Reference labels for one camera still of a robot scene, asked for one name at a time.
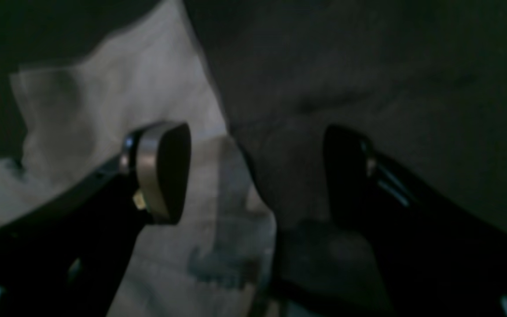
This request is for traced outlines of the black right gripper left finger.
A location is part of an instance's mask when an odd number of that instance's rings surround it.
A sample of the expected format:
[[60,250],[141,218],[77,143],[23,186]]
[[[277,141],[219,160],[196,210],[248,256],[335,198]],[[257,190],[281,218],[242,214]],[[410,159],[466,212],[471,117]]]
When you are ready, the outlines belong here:
[[54,200],[0,228],[0,317],[104,317],[146,225],[176,225],[191,129],[158,122]]

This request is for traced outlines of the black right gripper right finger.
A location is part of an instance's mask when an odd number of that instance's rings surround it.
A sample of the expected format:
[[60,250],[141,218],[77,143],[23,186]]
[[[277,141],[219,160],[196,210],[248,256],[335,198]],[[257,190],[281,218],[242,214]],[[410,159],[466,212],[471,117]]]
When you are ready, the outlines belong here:
[[398,315],[507,317],[507,233],[350,129],[326,128],[323,158],[333,221],[370,243]]

